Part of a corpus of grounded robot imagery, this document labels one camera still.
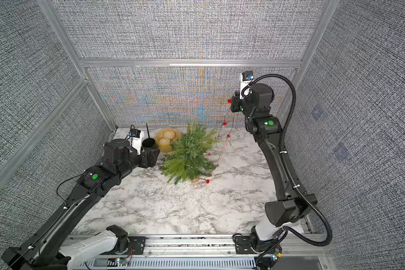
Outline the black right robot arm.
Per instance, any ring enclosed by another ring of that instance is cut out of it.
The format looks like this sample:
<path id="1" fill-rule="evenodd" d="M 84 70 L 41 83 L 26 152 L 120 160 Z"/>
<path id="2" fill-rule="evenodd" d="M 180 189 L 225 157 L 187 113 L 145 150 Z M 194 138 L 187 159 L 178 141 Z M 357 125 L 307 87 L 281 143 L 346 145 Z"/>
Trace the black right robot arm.
<path id="1" fill-rule="evenodd" d="M 281 234 L 288 231 L 308 244 L 324 246 L 324 242 L 311 240 L 288 225 L 307 215 L 317 204 L 317 198 L 302 186 L 288 153 L 281 149 L 282 127 L 270 113 L 273 99 L 271 87 L 256 83 L 251 85 L 247 96 L 235 92 L 231 101 L 232 112 L 240 111 L 245 115 L 246 130 L 253 135 L 264 154 L 276 191 L 276 200 L 265 204 L 265 216 L 251 230 L 251 247 L 262 253 L 280 242 Z"/>

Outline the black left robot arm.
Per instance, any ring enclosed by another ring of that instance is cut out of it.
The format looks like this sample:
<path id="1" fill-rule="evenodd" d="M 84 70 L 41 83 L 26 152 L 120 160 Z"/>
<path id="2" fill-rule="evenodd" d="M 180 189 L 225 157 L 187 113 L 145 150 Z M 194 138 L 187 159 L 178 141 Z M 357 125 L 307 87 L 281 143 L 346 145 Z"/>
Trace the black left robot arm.
<path id="1" fill-rule="evenodd" d="M 100 161 L 87 169 L 60 209 L 20 247 L 9 247 L 2 259 L 12 270 L 49 266 L 58 259 L 59 248 L 81 221 L 112 187 L 135 168 L 154 167 L 159 147 L 153 138 L 136 143 L 127 139 L 114 139 L 103 147 Z"/>

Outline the red string lights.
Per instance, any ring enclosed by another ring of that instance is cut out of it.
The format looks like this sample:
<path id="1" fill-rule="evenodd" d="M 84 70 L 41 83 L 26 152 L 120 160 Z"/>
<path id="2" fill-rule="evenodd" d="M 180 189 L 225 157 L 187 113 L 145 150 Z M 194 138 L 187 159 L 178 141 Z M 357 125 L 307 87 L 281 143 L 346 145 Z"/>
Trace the red string lights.
<path id="1" fill-rule="evenodd" d="M 215 139 L 217 140 L 217 143 L 215 144 L 217 146 L 217 149 L 214 154 L 213 154 L 214 149 L 210 150 L 209 152 L 207 152 L 205 154 L 205 157 L 208 159 L 213 158 L 214 156 L 217 156 L 218 159 L 216 161 L 215 168 L 218 168 L 220 165 L 221 156 L 224 152 L 224 149 L 227 146 L 228 141 L 231 138 L 231 132 L 235 126 L 235 115 L 231 111 L 232 98 L 228 99 L 227 103 L 228 103 L 228 108 L 227 108 L 226 114 L 225 114 L 219 128 L 217 129 L 217 133 L 215 136 Z"/>

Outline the small green christmas tree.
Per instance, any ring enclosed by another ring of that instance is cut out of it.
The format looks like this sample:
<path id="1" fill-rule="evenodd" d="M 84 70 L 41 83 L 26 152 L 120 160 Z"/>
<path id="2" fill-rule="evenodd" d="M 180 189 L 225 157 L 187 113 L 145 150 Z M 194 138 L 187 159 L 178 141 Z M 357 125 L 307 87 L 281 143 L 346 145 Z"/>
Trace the small green christmas tree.
<path id="1" fill-rule="evenodd" d="M 191 181 L 201 177 L 209 177 L 216 165 L 206 157 L 218 140 L 216 129 L 188 121 L 186 132 L 172 143 L 172 151 L 162 157 L 159 169 L 169 183 Z"/>

